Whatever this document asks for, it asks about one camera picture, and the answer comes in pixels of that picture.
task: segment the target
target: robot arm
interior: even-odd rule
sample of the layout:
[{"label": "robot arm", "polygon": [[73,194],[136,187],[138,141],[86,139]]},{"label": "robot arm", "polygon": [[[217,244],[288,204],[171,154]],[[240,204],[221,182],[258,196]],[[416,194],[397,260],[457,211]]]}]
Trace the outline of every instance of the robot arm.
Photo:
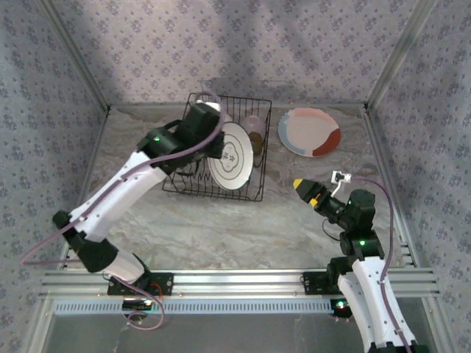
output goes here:
[{"label": "robot arm", "polygon": [[344,294],[360,330],[364,351],[428,353],[426,346],[417,345],[404,320],[388,276],[381,280],[386,261],[372,229],[375,195],[366,190],[354,190],[345,204],[318,182],[298,179],[294,188],[317,213],[344,229],[340,234],[340,247],[345,257],[330,261],[327,283],[332,287],[336,285]]},{"label": "robot arm", "polygon": [[149,269],[134,254],[118,249],[107,240],[110,228],[142,195],[162,182],[177,168],[203,157],[221,158],[224,133],[194,153],[153,163],[156,158],[175,154],[201,143],[220,124],[220,105],[198,102],[183,121],[175,121],[148,132],[123,167],[84,204],[71,212],[59,211],[53,222],[89,272],[105,272],[137,287],[146,286]]}]

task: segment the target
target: dish rack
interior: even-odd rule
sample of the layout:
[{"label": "dish rack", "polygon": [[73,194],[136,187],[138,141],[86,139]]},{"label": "dish rack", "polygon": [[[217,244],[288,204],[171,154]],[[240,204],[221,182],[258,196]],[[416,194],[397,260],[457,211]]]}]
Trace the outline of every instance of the dish rack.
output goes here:
[{"label": "dish rack", "polygon": [[[196,93],[190,93],[186,102],[185,112],[183,113],[184,117],[195,98]],[[219,96],[219,98],[222,100],[226,113],[233,119],[233,122],[237,124],[240,124],[241,119],[249,115],[265,118],[266,128],[262,153],[259,156],[254,156],[254,165],[249,180],[244,186],[237,190],[225,190],[217,185],[210,174],[208,161],[204,159],[199,162],[193,162],[183,169],[172,173],[169,178],[164,181],[162,190],[190,196],[260,202],[263,199],[272,101],[233,96]],[[203,101],[211,101],[209,95],[202,96],[200,99]]]}]

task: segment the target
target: patterned wall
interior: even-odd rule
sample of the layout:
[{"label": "patterned wall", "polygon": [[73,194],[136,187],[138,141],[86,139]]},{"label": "patterned wall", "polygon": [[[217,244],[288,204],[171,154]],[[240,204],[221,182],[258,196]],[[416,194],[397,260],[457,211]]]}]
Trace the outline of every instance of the patterned wall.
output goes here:
[{"label": "patterned wall", "polygon": [[[0,1],[0,352],[18,352],[41,274],[19,265],[77,201],[102,111],[30,0]],[[62,242],[41,258],[56,257]]]},{"label": "patterned wall", "polygon": [[441,0],[379,104],[416,247],[471,352],[471,4]]},{"label": "patterned wall", "polygon": [[415,0],[53,0],[111,104],[365,101]]}]

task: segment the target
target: gray marble floor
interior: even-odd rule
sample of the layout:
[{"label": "gray marble floor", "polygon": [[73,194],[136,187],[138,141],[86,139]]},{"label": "gray marble floor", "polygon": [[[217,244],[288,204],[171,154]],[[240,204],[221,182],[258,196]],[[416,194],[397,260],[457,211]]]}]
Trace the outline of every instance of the gray marble floor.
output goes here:
[{"label": "gray marble floor", "polygon": [[[162,191],[157,185],[131,206],[112,228],[109,239],[136,253],[152,269],[324,268],[331,257],[341,256],[340,247],[322,232],[323,218],[298,198],[293,180],[328,184],[334,169],[376,180],[379,176],[359,108],[322,109],[337,120],[342,139],[337,150],[321,158],[297,156],[286,149],[277,135],[277,123],[288,108],[272,110],[262,202],[184,196]],[[91,190],[98,190],[119,170],[149,129],[181,118],[182,113],[176,107],[112,110],[93,168]],[[376,194],[375,228],[388,251],[385,196],[374,185],[356,183],[345,187],[338,197],[346,201],[355,188]],[[340,231],[329,224],[327,230],[335,236]],[[402,265],[397,247],[394,258],[392,265]]]}]

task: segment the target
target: purple cable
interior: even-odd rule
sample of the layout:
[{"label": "purple cable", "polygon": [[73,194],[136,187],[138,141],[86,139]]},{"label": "purple cable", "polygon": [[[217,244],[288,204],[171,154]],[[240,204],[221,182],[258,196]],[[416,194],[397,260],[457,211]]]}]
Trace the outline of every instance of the purple cable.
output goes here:
[{"label": "purple cable", "polygon": [[140,326],[134,325],[131,321],[131,318],[134,315],[137,315],[137,314],[144,314],[145,315],[146,313],[144,313],[142,311],[133,311],[127,317],[127,324],[128,325],[130,325],[131,327],[134,327],[135,329],[140,329],[140,330],[143,330],[143,331],[152,331],[153,329],[158,329],[160,326],[162,326],[163,319],[165,318],[165,310],[163,309],[163,305],[162,305],[162,303],[160,302],[159,299],[157,299],[152,294],[147,293],[145,290],[141,290],[141,289],[135,287],[134,285],[130,285],[128,282],[122,280],[121,278],[118,278],[118,277],[113,277],[113,278],[116,279],[118,282],[120,282],[122,285],[125,285],[129,289],[135,291],[136,293],[140,293],[143,296],[145,296],[147,298],[150,298],[155,304],[157,304],[159,306],[160,310],[162,311],[162,313],[160,314],[159,322],[157,322],[156,325],[154,325],[152,327],[140,327]]},{"label": "purple cable", "polygon": [[378,186],[386,195],[386,198],[388,199],[388,204],[389,204],[389,253],[388,257],[386,258],[386,264],[384,265],[383,271],[381,272],[380,276],[380,289],[381,289],[381,296],[383,297],[384,301],[384,306],[386,307],[386,311],[389,314],[389,317],[392,321],[392,324],[394,326],[394,329],[396,330],[397,334],[399,335],[401,341],[403,342],[404,347],[406,348],[407,353],[412,353],[411,347],[409,347],[406,337],[403,333],[403,331],[400,329],[399,323],[397,322],[394,313],[392,312],[391,305],[389,304],[388,296],[386,295],[386,286],[384,285],[384,279],[386,278],[386,274],[388,272],[389,266],[391,265],[392,261],[392,252],[393,252],[393,245],[394,245],[394,208],[392,206],[392,200],[391,196],[389,196],[389,193],[387,189],[382,186],[379,182],[376,182],[375,180],[368,179],[368,178],[362,178],[362,177],[356,177],[353,176],[352,180],[359,181],[359,182],[371,182],[372,184],[375,184]]},{"label": "purple cable", "polygon": [[153,158],[151,160],[147,160],[146,162],[144,163],[141,163],[133,168],[131,168],[130,170],[128,170],[126,173],[124,173],[123,175],[121,175],[121,179],[120,180],[116,180],[113,184],[110,185],[110,187],[108,189],[106,189],[105,191],[103,191],[103,193],[98,196],[96,198],[96,200],[82,213],[82,215],[80,215],[79,217],[77,217],[76,220],[72,221],[70,224],[68,224],[67,226],[63,227],[62,229],[60,229],[58,232],[54,233],[53,235],[51,235],[49,238],[41,241],[38,245],[36,245],[34,248],[32,248],[31,250],[29,250],[29,252],[26,253],[26,255],[24,255],[24,257],[20,260],[20,264],[22,265],[50,265],[50,264],[54,264],[54,263],[79,263],[80,260],[48,260],[48,261],[29,261],[27,262],[26,260],[28,258],[30,258],[32,255],[34,255],[36,252],[38,252],[39,250],[41,250],[47,243],[49,243],[50,241],[53,241],[57,238],[60,238],[65,232],[67,232],[68,230],[70,230],[71,228],[75,227],[79,222],[83,221],[84,219],[87,218],[87,216],[96,208],[96,206],[99,205],[100,202],[103,201],[104,198],[106,198],[111,192],[113,192],[113,190],[119,185],[121,184],[122,182],[126,181],[126,179],[128,179],[131,175],[133,175],[136,171],[139,171],[140,169],[142,169],[143,167],[146,167],[148,165],[151,165],[151,164],[154,164],[154,163],[160,163],[160,162],[165,162],[167,160],[174,160],[176,158],[181,158],[181,157],[184,157],[188,154],[192,154],[200,149],[202,149],[203,147],[205,147],[206,145],[208,145],[212,140],[214,140],[214,138],[216,138],[216,136],[221,132],[222,130],[222,127],[224,125],[224,121],[225,121],[225,116],[226,116],[226,112],[224,111],[223,109],[223,104],[221,102],[221,99],[213,92],[207,90],[207,91],[203,91],[203,92],[200,92],[196,95],[196,98],[195,98],[195,101],[198,100],[201,96],[203,95],[207,95],[207,96],[212,96],[214,101],[216,103],[218,103],[220,105],[220,114],[219,114],[219,121],[218,121],[218,124],[216,125],[216,127],[214,128],[214,130],[209,134],[209,136],[207,136],[203,141],[201,141],[200,143],[198,143],[197,145],[189,148],[189,149],[186,149],[185,151],[181,151],[181,152],[177,152],[177,153],[173,153],[173,154],[169,154],[169,155],[166,155],[166,156],[161,156],[161,157],[157,157],[157,158]]}]

